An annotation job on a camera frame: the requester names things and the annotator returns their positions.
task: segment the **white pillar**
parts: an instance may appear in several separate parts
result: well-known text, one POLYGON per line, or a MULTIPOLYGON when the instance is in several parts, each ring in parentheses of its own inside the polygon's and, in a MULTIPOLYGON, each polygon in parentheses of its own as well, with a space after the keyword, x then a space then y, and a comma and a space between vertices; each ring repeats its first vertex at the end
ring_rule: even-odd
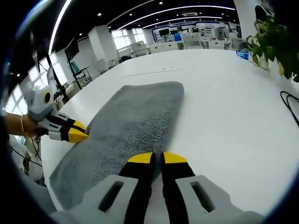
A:
POLYGON ((146 39, 146 43, 150 44, 150 43, 154 43, 154 37, 153 34, 151 32, 151 29, 143 29, 143 33, 145 35, 145 39, 146 39))
POLYGON ((127 33, 128 33, 130 42, 131 42, 131 43, 136 43, 136 40, 135 40, 135 38, 134 38, 133 31, 132 31, 131 29, 127 29, 127 33))
POLYGON ((97 61, 104 58, 106 62, 117 58, 117 49, 106 25, 94 27, 88 34, 97 61))
POLYGON ((259 0, 234 0, 239 16, 242 39, 257 33, 254 22, 256 21, 255 7, 261 4, 259 0))

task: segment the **white tabletop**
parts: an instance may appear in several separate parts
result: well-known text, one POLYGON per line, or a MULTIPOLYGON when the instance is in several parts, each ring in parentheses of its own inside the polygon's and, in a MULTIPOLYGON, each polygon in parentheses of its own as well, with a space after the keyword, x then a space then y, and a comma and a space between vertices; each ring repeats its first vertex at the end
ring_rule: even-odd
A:
MULTIPOLYGON (((92 81, 61 112, 88 125, 123 85, 178 81, 185 98, 168 151, 185 157, 230 194, 242 210, 267 214, 298 168, 299 128, 268 72, 233 51, 176 50, 125 61, 92 81)), ((42 137, 43 169, 49 177, 71 143, 42 137)), ((153 187, 160 191, 160 185, 153 187)))

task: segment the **human hand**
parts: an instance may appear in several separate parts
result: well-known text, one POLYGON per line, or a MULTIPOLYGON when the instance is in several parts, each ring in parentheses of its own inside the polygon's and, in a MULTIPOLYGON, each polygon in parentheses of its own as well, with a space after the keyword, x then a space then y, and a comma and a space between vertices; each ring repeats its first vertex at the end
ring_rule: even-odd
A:
POLYGON ((24 131, 29 137, 37 135, 38 124, 36 121, 29 118, 28 114, 23 117, 24 131))

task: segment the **ceiling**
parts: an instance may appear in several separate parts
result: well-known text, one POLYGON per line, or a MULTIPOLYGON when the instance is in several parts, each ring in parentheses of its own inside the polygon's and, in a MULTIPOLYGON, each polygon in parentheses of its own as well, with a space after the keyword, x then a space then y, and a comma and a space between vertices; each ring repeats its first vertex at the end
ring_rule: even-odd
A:
MULTIPOLYGON (((53 3, 41 14, 41 16, 38 17, 38 19, 29 28, 30 30, 34 31, 36 38, 39 40, 40 46, 42 46, 40 50, 43 55, 46 54, 49 48, 52 31, 57 21, 57 17, 64 6, 64 3, 65 0, 53 0, 53 3)), ((53 51, 58 51, 65 48, 73 37, 80 39, 84 36, 88 36, 88 33, 95 26, 108 24, 111 27, 111 30, 115 30, 133 20, 136 20, 143 16, 147 16, 152 13, 175 7, 196 5, 222 6, 235 9, 235 4, 233 0, 72 0, 59 24, 55 41, 53 44, 53 51), (115 19, 123 13, 124 15, 111 22, 113 19, 115 19)), ((187 12, 197 12, 198 16, 222 17, 222 19, 217 19, 218 21, 231 21, 239 23, 236 10, 211 7, 192 7, 176 9, 152 15, 139 21, 133 22, 132 24, 127 25, 125 28, 130 29, 136 27, 145 27, 160 21, 183 18, 184 16, 182 15, 182 13, 187 12)), ((27 70, 33 66, 33 61, 31 59, 28 59, 28 62, 25 62, 24 60, 24 58, 28 58, 28 53, 30 53, 30 45, 28 40, 29 37, 27 35, 26 37, 23 37, 22 41, 20 41, 19 50, 17 51, 17 53, 15 52, 14 56, 18 59, 18 66, 15 66, 15 68, 24 67, 24 69, 27 70)))

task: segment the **gold bracelet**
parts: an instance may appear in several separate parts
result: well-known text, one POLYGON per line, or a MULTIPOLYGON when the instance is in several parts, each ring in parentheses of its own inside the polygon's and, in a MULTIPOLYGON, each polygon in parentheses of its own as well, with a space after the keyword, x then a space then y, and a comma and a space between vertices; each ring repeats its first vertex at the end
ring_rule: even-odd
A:
POLYGON ((23 133, 25 133, 25 137, 28 137, 27 132, 24 130, 24 122, 23 122, 23 118, 24 118, 24 115, 22 115, 22 118, 21 118, 21 127, 22 127, 22 131, 23 131, 23 133))

